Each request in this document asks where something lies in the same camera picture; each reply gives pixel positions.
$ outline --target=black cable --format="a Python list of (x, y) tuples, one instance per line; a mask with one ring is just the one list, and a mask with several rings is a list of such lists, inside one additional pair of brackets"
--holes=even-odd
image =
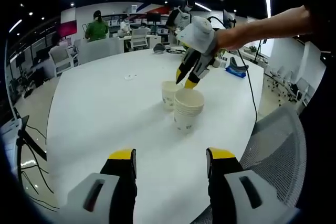
[(254, 106), (254, 110), (255, 110), (255, 112), (256, 112), (256, 120), (255, 120), (255, 124), (256, 124), (256, 123), (257, 123), (258, 112), (257, 112), (256, 103), (254, 102), (254, 95), (253, 95), (253, 89), (252, 89), (252, 84), (251, 84), (250, 74), (249, 74), (248, 69), (247, 69), (247, 67), (246, 67), (246, 65), (245, 65), (245, 62), (244, 62), (244, 60), (243, 60), (243, 58), (242, 58), (242, 55), (240, 54), (239, 49), (237, 49), (237, 51), (238, 51), (238, 53), (239, 53), (239, 56), (240, 56), (240, 58), (241, 58), (241, 60), (242, 60), (242, 62), (243, 62), (243, 64), (244, 64), (245, 68), (246, 68), (247, 77), (248, 77), (248, 83), (250, 84), (250, 89), (251, 89), (251, 94), (252, 94), (253, 106)]
[(33, 129), (33, 130), (38, 131), (38, 133), (40, 133), (42, 137), (44, 137), (45, 139), (47, 139), (47, 138), (41, 133), (41, 131), (39, 131), (38, 129), (36, 129), (36, 128), (34, 128), (34, 127), (31, 127), (31, 126), (29, 126), (28, 124), (27, 124), (27, 127), (28, 127), (28, 128), (31, 128), (31, 129)]
[(43, 179), (43, 181), (44, 181), (44, 184), (46, 184), (46, 186), (47, 186), (47, 188), (49, 189), (49, 191), (51, 191), (52, 193), (54, 193), (53, 190), (50, 189), (48, 183), (46, 182), (46, 179), (45, 179), (44, 176), (43, 176), (43, 173), (41, 172), (41, 167), (40, 167), (40, 164), (39, 164), (38, 161), (37, 161), (37, 158), (36, 158), (36, 156), (35, 156), (34, 151), (31, 149), (31, 147), (29, 146), (29, 144), (27, 144), (27, 146), (28, 146), (28, 148), (30, 149), (30, 152), (32, 153), (32, 155), (34, 156), (35, 162), (36, 162), (36, 164), (37, 164), (37, 166), (38, 166), (38, 170), (39, 170), (39, 172), (40, 172), (40, 174), (41, 174), (41, 177), (42, 177), (42, 179)]
[(36, 198), (34, 198), (34, 197), (33, 197), (33, 196), (31, 196), (31, 195), (29, 195), (29, 197), (30, 197), (30, 198), (32, 198), (32, 199), (34, 199), (34, 200), (36, 200), (36, 201), (42, 202), (42, 203), (44, 203), (44, 204), (48, 205), (49, 207), (53, 207), (53, 208), (59, 209), (59, 207), (54, 207), (54, 206), (52, 206), (52, 205), (50, 205), (50, 204), (46, 203), (46, 202), (45, 202), (45, 201), (43, 201), (43, 200), (40, 200), (40, 199), (36, 199)]
[(21, 173), (25, 176), (26, 180), (28, 181), (28, 183), (30, 183), (30, 185), (32, 186), (32, 188), (34, 189), (34, 191), (35, 191), (37, 194), (39, 194), (38, 191), (35, 189), (35, 186), (33, 185), (33, 183), (30, 181), (30, 179), (29, 179), (28, 175), (26, 174), (26, 172), (25, 172), (25, 171), (22, 171)]
[(34, 200), (32, 200), (32, 202), (34, 202), (34, 203), (36, 203), (36, 204), (38, 204), (38, 205), (44, 207), (45, 209), (48, 209), (48, 210), (53, 211), (53, 212), (57, 212), (57, 211), (55, 211), (55, 210), (52, 210), (52, 209), (50, 209), (50, 208), (47, 208), (46, 206), (43, 206), (43, 205), (40, 204), (39, 202), (36, 202), (36, 201), (34, 201)]
[(34, 167), (38, 167), (37, 165), (32, 165), (32, 166), (29, 166), (29, 167), (25, 167), (25, 168), (21, 168), (21, 170), (25, 170), (25, 169), (30, 169), (30, 168), (34, 168)]
[[(210, 21), (210, 19), (212, 19), (212, 18), (218, 20), (218, 21), (224, 26), (224, 23), (223, 23), (219, 18), (217, 18), (217, 17), (215, 17), (215, 16), (211, 16), (211, 17), (209, 17), (207, 20)], [(258, 112), (257, 112), (256, 103), (254, 102), (254, 95), (253, 95), (253, 89), (252, 89), (252, 84), (251, 84), (250, 74), (249, 74), (249, 72), (248, 72), (248, 68), (246, 67), (245, 62), (244, 62), (244, 60), (243, 60), (243, 58), (242, 58), (242, 55), (240, 54), (239, 49), (237, 49), (237, 51), (238, 51), (239, 56), (240, 56), (240, 58), (241, 58), (241, 60), (242, 60), (242, 62), (243, 62), (243, 64), (244, 64), (244, 67), (246, 68), (247, 77), (248, 77), (248, 83), (250, 84), (250, 89), (251, 89), (251, 94), (252, 94), (253, 106), (254, 106), (254, 110), (255, 110), (255, 113), (256, 113), (256, 120), (255, 120), (255, 124), (256, 124), (256, 123), (257, 123)]]

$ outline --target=floor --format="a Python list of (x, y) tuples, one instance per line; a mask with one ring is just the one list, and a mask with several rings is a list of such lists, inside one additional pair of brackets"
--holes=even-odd
[[(19, 101), (15, 104), (15, 107), (17, 108), (21, 116), (25, 116), (28, 114), (30, 115), (28, 125), (39, 129), (44, 136), (46, 136), (49, 109), (58, 81), (59, 78), (53, 78), (45, 82), (42, 86), (34, 90), (28, 98), (20, 98)], [(264, 86), (262, 89), (263, 93), (261, 96), (261, 102), (258, 111), (258, 120), (264, 118), (273, 110), (278, 108), (280, 104), (283, 104), (287, 101), (286, 97), (279, 97), (277, 90), (272, 91), (271, 88), (272, 81), (267, 76), (264, 76)], [(27, 128), (27, 132), (46, 152), (46, 140), (44, 139), (44, 137), (40, 135), (36, 130), (30, 128)], [(47, 162), (45, 162), (38, 155), (37, 160), (41, 168), (48, 171)], [(22, 151), (22, 168), (27, 168), (35, 164), (36, 162), (34, 160), (34, 157), (32, 156), (32, 153), (26, 146), (24, 146)], [(56, 198), (43, 182), (38, 167), (35, 166), (32, 168), (24, 169), (24, 171), (26, 173), (26, 176), (23, 176), (23, 184), (26, 192), (30, 196), (47, 203), (45, 204), (41, 201), (38, 201), (39, 204), (57, 211), (57, 209), (51, 207), (58, 206)], [(52, 190), (53, 185), (52, 181), (50, 181), (49, 175), (45, 172), (43, 172), (43, 175)], [(39, 205), (37, 205), (37, 207), (40, 208), (43, 212), (46, 211), (46, 209), (43, 209)]]

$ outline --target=paper cup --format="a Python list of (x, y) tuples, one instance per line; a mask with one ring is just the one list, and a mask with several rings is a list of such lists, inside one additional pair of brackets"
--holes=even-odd
[(174, 121), (179, 131), (188, 134), (195, 127), (197, 116), (186, 116), (174, 110)]
[(174, 110), (182, 115), (197, 116), (203, 110), (204, 97), (193, 89), (180, 89), (175, 94)]
[(174, 110), (175, 93), (182, 88), (183, 85), (181, 83), (176, 85), (175, 81), (164, 81), (162, 83), (162, 101), (166, 110)]

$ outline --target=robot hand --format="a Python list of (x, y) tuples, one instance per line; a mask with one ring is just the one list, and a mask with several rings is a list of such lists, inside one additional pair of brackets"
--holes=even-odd
[(189, 47), (177, 70), (176, 83), (183, 80), (194, 67), (185, 83), (185, 88), (192, 89), (209, 73), (207, 67), (215, 61), (216, 34), (206, 18), (194, 17), (193, 22), (179, 32), (176, 38)]

